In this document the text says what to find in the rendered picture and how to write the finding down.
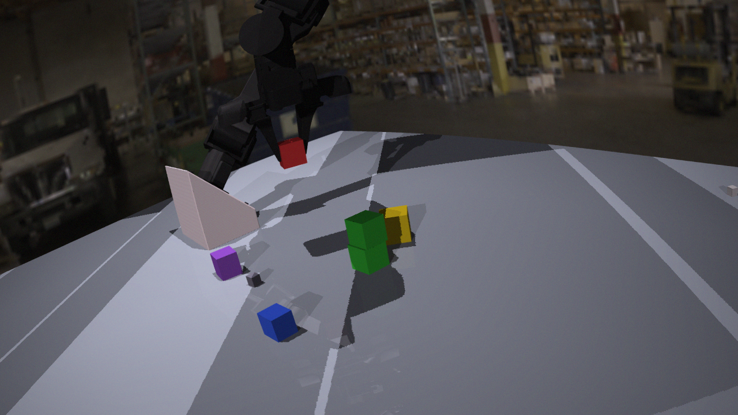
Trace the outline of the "yellow block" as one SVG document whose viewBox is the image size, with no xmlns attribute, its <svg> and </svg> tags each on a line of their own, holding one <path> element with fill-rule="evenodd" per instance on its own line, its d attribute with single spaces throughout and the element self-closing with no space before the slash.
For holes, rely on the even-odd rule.
<svg viewBox="0 0 738 415">
<path fill-rule="evenodd" d="M 386 246 L 412 241 L 408 205 L 380 209 L 379 213 L 384 214 Z"/>
</svg>

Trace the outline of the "green block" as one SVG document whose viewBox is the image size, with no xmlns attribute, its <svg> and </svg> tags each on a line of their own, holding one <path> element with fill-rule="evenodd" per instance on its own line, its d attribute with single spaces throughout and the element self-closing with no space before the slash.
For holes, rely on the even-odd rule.
<svg viewBox="0 0 738 415">
<path fill-rule="evenodd" d="M 351 246 L 369 250 L 388 240 L 384 214 L 364 210 L 344 221 Z"/>
<path fill-rule="evenodd" d="M 362 273 L 371 275 L 375 271 L 390 265 L 386 241 L 369 250 L 364 250 L 351 245 L 347 246 L 352 268 L 354 270 L 362 271 Z"/>
</svg>

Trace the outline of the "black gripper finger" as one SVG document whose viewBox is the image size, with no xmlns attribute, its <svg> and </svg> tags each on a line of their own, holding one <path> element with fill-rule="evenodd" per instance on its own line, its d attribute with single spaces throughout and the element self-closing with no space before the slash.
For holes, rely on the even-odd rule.
<svg viewBox="0 0 738 415">
<path fill-rule="evenodd" d="M 314 103 L 307 106 L 295 105 L 295 111 L 297 114 L 297 124 L 299 138 L 304 142 L 305 153 L 307 153 L 308 135 L 310 134 L 310 127 L 313 115 L 318 106 L 323 106 L 323 102 Z"/>
<path fill-rule="evenodd" d="M 247 120 L 247 123 L 248 125 L 256 125 L 258 129 L 260 129 L 261 133 L 266 138 L 266 141 L 268 141 L 268 144 L 270 145 L 272 152 L 274 152 L 274 155 L 277 158 L 278 162 L 281 162 L 280 149 L 278 147 L 278 142 L 275 138 L 270 116 L 266 115 L 259 120 L 252 120 L 252 121 Z"/>
</svg>

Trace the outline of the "purple block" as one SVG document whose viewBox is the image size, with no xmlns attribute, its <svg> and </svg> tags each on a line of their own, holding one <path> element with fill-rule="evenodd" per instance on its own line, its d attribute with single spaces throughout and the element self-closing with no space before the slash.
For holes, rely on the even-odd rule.
<svg viewBox="0 0 738 415">
<path fill-rule="evenodd" d="M 210 253 L 216 274 L 225 281 L 232 277 L 242 275 L 242 266 L 238 255 L 233 248 L 226 246 L 218 251 Z"/>
</svg>

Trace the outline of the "red block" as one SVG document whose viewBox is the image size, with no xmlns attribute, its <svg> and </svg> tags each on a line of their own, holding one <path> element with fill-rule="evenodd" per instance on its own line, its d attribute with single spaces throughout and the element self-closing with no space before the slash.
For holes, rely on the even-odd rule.
<svg viewBox="0 0 738 415">
<path fill-rule="evenodd" d="M 280 167 L 287 169 L 307 163 L 304 142 L 301 138 L 280 141 L 278 147 L 281 158 Z"/>
</svg>

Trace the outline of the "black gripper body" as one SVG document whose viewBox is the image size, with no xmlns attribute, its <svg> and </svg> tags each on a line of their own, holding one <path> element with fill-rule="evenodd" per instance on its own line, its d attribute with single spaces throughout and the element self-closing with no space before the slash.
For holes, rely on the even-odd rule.
<svg viewBox="0 0 738 415">
<path fill-rule="evenodd" d="M 273 69 L 279 69 L 284 67 L 282 64 L 284 59 L 291 58 L 293 65 L 296 66 L 295 55 L 293 55 L 293 49 L 281 52 L 275 52 L 270 55 L 261 56 L 255 58 L 255 69 L 258 80 L 258 69 L 262 66 L 268 66 L 269 71 Z M 321 96 L 337 97 L 352 93 L 349 79 L 346 76 L 330 76 L 327 78 L 317 79 L 317 88 L 312 88 L 305 91 L 306 101 L 302 106 L 311 105 L 314 103 L 321 102 Z M 269 109 L 267 101 L 261 101 L 256 99 L 245 103 L 242 99 L 220 105 L 218 108 L 218 120 L 221 128 L 225 126 L 234 125 L 242 122 L 245 116 L 248 121 L 259 120 L 266 116 L 266 110 Z"/>
</svg>

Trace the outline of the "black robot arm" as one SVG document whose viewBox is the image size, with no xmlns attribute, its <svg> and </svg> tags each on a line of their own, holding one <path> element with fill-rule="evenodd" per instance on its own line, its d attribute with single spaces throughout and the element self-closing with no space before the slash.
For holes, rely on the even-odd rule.
<svg viewBox="0 0 738 415">
<path fill-rule="evenodd" d="M 258 0 L 255 8 L 262 13 L 243 22 L 238 33 L 239 44 L 254 58 L 293 49 L 295 40 L 308 35 L 321 22 L 327 7 L 329 0 Z M 270 111 L 304 103 L 305 91 L 318 86 L 314 64 L 302 64 L 296 69 L 291 58 L 284 59 L 282 64 L 284 67 L 272 71 L 268 66 L 260 67 L 258 80 L 254 69 L 240 96 L 228 103 L 240 99 L 247 103 L 260 98 L 267 101 Z M 248 125 L 245 116 L 242 122 L 221 128 L 217 115 L 204 142 L 205 149 L 210 150 L 197 176 L 224 191 L 235 163 L 247 165 L 257 141 L 255 127 Z"/>
</svg>

